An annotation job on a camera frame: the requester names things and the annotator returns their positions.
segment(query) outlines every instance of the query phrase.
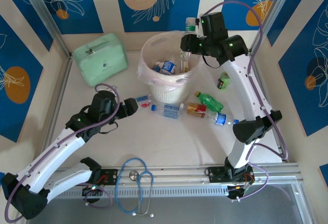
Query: stethoscope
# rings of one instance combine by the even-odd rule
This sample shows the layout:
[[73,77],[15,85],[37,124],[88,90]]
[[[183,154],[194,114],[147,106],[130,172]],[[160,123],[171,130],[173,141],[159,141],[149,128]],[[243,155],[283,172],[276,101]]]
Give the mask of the stethoscope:
[[[145,168],[145,170],[142,172],[142,173],[138,173],[137,171],[133,170],[130,172],[129,174],[129,177],[132,181],[135,181],[137,182],[137,185],[138,185],[138,189],[139,189],[139,195],[138,195],[138,206],[136,208],[134,208],[134,210],[132,211],[127,211],[126,209],[124,209],[119,200],[118,200],[118,185],[119,185],[119,180],[121,179],[121,176],[122,176],[122,172],[124,170],[124,168],[126,167],[126,165],[131,162],[131,161],[134,161],[134,160],[137,160],[139,162],[141,162],[143,164],[143,167]],[[141,179],[142,177],[144,177],[146,174],[150,175],[151,176],[151,185],[150,185],[150,193],[149,193],[149,198],[148,198],[148,206],[147,206],[147,210],[144,212],[144,213],[141,213],[140,212],[140,207],[141,207],[141,203],[142,203],[142,198],[143,198],[143,195],[142,195],[142,189],[141,189]],[[150,208],[150,198],[151,198],[151,195],[152,195],[152,190],[153,190],[153,185],[154,185],[154,176],[151,172],[149,172],[147,170],[147,165],[146,163],[141,160],[140,158],[131,158],[129,160],[127,160],[123,166],[121,167],[121,170],[119,171],[119,174],[118,174],[118,177],[117,177],[117,181],[116,181],[116,185],[115,185],[115,191],[114,191],[114,195],[115,195],[115,201],[117,203],[117,206],[126,214],[130,214],[130,215],[133,215],[133,216],[146,216],[146,217],[154,217],[154,214],[148,214],[148,211],[149,211],[149,208]]]

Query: robotic arm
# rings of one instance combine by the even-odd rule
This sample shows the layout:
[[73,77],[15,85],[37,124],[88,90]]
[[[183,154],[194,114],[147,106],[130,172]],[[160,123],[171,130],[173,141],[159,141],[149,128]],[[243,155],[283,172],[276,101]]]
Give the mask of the robotic arm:
[[[117,105],[119,105],[118,112],[108,123],[87,129],[67,139],[65,143],[58,145],[59,141],[75,131],[109,118]],[[80,183],[96,183],[100,178],[101,166],[91,158],[81,160],[76,166],[64,172],[55,173],[55,171],[71,154],[88,142],[93,135],[103,133],[101,132],[103,126],[107,124],[116,124],[117,126],[116,119],[133,115],[137,109],[138,104],[133,98],[128,98],[117,104],[115,95],[112,92],[99,91],[94,95],[92,104],[85,106],[79,113],[73,115],[58,138],[39,157],[17,175],[7,173],[2,178],[5,198],[8,200],[19,181],[27,176],[14,194],[11,204],[25,219],[31,219],[37,216],[48,202],[60,193]],[[47,157],[37,165],[32,173],[29,173],[30,169],[45,155]]]
[[227,179],[233,181],[249,170],[247,154],[252,144],[258,142],[272,128],[272,124],[263,109],[271,112],[270,116],[275,123],[282,119],[282,115],[280,111],[272,110],[256,83],[264,107],[260,105],[246,68],[241,68],[235,63],[236,57],[243,54],[248,55],[249,51],[241,36],[228,37],[228,30],[225,27],[222,13],[217,12],[202,16],[197,19],[197,22],[198,24],[201,23],[204,37],[197,37],[195,34],[185,35],[181,40],[182,51],[216,58],[234,83],[244,110],[245,120],[233,125],[236,136],[233,150],[225,159],[224,170],[217,174],[217,182]]

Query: green bottle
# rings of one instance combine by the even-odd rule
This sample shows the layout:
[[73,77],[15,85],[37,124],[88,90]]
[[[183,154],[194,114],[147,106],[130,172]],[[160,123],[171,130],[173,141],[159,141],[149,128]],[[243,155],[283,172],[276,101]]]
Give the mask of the green bottle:
[[201,94],[200,92],[196,92],[195,96],[199,98],[202,105],[206,105],[212,111],[221,112],[223,109],[223,105],[215,100],[214,97],[208,94]]

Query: white trash bin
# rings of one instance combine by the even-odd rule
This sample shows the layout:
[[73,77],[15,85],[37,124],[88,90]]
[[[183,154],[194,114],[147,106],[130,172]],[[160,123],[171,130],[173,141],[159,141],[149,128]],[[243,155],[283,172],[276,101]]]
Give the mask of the white trash bin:
[[141,50],[138,78],[149,85],[152,97],[162,103],[182,103],[203,67],[200,56],[191,54],[187,73],[164,75],[152,70],[156,62],[164,62],[172,56],[180,61],[182,36],[180,31],[158,34],[150,38]]

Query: small green bottle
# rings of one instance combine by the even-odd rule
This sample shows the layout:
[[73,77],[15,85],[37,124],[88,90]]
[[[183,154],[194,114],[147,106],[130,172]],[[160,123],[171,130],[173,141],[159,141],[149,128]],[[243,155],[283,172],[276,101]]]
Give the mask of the small green bottle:
[[214,97],[208,94],[201,94],[200,92],[196,92],[195,96],[199,98],[202,105],[206,105],[212,111],[221,112],[223,109],[223,105],[215,100]]

